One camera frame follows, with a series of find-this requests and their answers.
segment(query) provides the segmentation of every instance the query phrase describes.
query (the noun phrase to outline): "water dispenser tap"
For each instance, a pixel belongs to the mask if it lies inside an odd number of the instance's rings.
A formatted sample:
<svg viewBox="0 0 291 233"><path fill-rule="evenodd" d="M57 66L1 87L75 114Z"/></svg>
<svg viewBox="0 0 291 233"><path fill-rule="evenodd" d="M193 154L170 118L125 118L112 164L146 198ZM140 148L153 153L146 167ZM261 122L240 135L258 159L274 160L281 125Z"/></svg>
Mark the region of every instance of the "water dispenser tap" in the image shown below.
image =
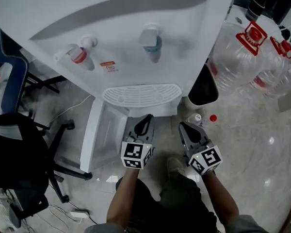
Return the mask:
<svg viewBox="0 0 291 233"><path fill-rule="evenodd" d="M139 44L144 48L153 63L157 63L161 57L162 39L156 25L146 27L139 37Z"/></svg>
<svg viewBox="0 0 291 233"><path fill-rule="evenodd" d="M58 62L67 54L70 56L72 62L85 70L92 71L95 66L90 57L90 51L96 44L97 40L95 38L88 36L82 37L80 42L81 47L77 44L69 44L54 54L53 59L55 62Z"/></svg>

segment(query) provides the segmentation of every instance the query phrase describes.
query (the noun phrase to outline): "dark pants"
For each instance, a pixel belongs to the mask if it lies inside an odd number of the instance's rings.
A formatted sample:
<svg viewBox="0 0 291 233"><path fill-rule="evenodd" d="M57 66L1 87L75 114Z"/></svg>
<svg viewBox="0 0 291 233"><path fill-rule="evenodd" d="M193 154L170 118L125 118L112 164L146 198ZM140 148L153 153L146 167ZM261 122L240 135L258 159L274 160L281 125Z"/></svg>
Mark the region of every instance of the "dark pants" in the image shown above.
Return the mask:
<svg viewBox="0 0 291 233"><path fill-rule="evenodd" d="M209 212L202 202L196 183L179 173L172 173L161 192L160 202L156 202L147 186L137 180L126 231L216 233L216 220L214 213Z"/></svg>

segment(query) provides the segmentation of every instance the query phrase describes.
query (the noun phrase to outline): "black office chair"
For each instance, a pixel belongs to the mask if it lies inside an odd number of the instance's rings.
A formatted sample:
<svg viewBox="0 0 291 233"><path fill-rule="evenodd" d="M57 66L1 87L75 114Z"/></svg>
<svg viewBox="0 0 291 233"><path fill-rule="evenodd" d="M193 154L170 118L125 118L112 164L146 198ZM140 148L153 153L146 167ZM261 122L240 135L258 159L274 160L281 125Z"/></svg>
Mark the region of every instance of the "black office chair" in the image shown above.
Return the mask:
<svg viewBox="0 0 291 233"><path fill-rule="evenodd" d="M65 129L74 129L72 120L61 125L50 148L32 119L19 113L0 115L0 126L9 125L18 126L22 140L0 135L0 188L14 190L22 210L12 205L10 219L16 227L20 227L22 219L49 206L44 195L49 180L61 202L69 202L69 197L62 195L57 183L64 179L54 171L84 180L91 179L92 174L81 174L54 162Z"/></svg>

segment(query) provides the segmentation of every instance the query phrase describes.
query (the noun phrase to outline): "white cable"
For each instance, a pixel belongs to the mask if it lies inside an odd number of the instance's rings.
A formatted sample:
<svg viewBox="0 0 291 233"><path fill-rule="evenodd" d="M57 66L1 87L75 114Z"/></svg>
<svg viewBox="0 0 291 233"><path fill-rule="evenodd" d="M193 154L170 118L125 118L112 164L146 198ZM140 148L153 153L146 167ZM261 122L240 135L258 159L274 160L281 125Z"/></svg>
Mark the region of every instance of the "white cable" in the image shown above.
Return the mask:
<svg viewBox="0 0 291 233"><path fill-rule="evenodd" d="M51 205L49 205L49 207L48 207L48 209L49 209L49 212L54 216L54 217L56 217L58 220L60 220L64 225L65 225L65 227L66 227L66 231L62 231L62 230L60 230L60 229L58 229L58 228L56 228L56 227L54 227L53 225L51 225L49 222L47 222L45 219L43 219L38 213L37 213L37 215L43 220L43 221L45 221L49 226L51 226L52 228L54 228L54 229L57 229L57 230L59 230L59 231L61 231L62 233L67 233L68 232L68 230L69 230L69 227L68 227L68 225L62 220L62 219L60 219L58 216L56 216L52 211L51 211L51 208L55 208L57 211L59 211L61 214L63 214L69 221L71 221L71 222L73 222L73 223L77 223L77 224L81 224L82 223L82 218L80 219L80 220L75 220L75 219L73 219L73 218L71 218L70 216L69 216L69 213L68 212L66 212L63 208L61 208L61 207L59 207L59 206L57 206L57 205L55 205L55 204L51 204Z"/></svg>
<svg viewBox="0 0 291 233"><path fill-rule="evenodd" d="M35 230L33 229L33 227L29 226L26 222L25 219L22 220L23 224L26 226L26 230L27 230L27 233L31 233L30 232L30 229L33 231L33 233L36 233Z"/></svg>
<svg viewBox="0 0 291 233"><path fill-rule="evenodd" d="M286 29L289 29L289 28L291 28L291 25L288 26L288 27L285 27L285 28L283 28L283 29L278 29L278 30L275 30L275 31L273 31L273 32L270 32L269 34L272 34L272 33L278 32L278 31L283 31L283 30L286 30Z"/></svg>
<svg viewBox="0 0 291 233"><path fill-rule="evenodd" d="M58 116L56 116L55 118L53 118L51 120L51 122L49 122L48 124L46 124L45 126L48 126L49 124L51 124L54 120L56 120L57 118L59 118L62 114L66 113L68 110L78 107L79 105L83 104L91 95L88 95L81 103L78 103L77 105L73 105L70 108L66 109L64 112L60 113Z"/></svg>
<svg viewBox="0 0 291 233"><path fill-rule="evenodd" d="M73 203L71 203L70 201L68 202L69 204L71 204L73 207L75 207L76 209L78 209L79 210L79 207L77 207L77 206L75 206ZM91 218L91 215L88 215L88 218L89 218L89 220L91 220L93 223L95 223L95 224L97 224L92 218Z"/></svg>
<svg viewBox="0 0 291 233"><path fill-rule="evenodd" d="M62 213L68 220L72 221L73 223L77 223L77 224L80 224L82 223L82 218L80 220L75 220L73 218L70 217L70 214L68 212L66 212L63 208L55 205L55 204L51 204L48 209L49 211L55 216L57 217L52 211L51 211L51 208L55 208L57 211L59 211L60 213Z"/></svg>
<svg viewBox="0 0 291 233"><path fill-rule="evenodd" d="M57 229L57 230L59 230L59 231L61 231L62 233L67 233L67 232L64 232L64 231L62 231L62 230L60 230L60 229L58 229L58 228L56 228L56 227L54 227L53 225L51 225L49 222L47 222L45 219L43 219L43 218L41 218L43 221L45 221L49 226L51 226L52 228L54 228L54 229Z"/></svg>

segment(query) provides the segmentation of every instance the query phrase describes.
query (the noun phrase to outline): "chair caster wheel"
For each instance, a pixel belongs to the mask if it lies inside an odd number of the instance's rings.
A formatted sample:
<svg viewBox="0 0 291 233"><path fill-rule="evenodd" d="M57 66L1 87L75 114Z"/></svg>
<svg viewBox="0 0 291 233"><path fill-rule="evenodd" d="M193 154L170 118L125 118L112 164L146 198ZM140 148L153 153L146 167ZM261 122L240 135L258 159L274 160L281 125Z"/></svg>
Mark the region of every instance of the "chair caster wheel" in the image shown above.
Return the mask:
<svg viewBox="0 0 291 233"><path fill-rule="evenodd" d="M28 117L32 118L32 116L33 116L33 110L29 110Z"/></svg>
<svg viewBox="0 0 291 233"><path fill-rule="evenodd" d="M74 120L69 120L66 124L67 130L74 130L75 125L74 125Z"/></svg>
<svg viewBox="0 0 291 233"><path fill-rule="evenodd" d="M62 199L62 203L68 203L70 201L69 196L68 195L64 195L63 199Z"/></svg>
<svg viewBox="0 0 291 233"><path fill-rule="evenodd" d="M41 136L45 136L45 130L39 130Z"/></svg>
<svg viewBox="0 0 291 233"><path fill-rule="evenodd" d="M84 173L84 176L85 176L85 179L84 179L85 181L88 181L93 177L92 173Z"/></svg>

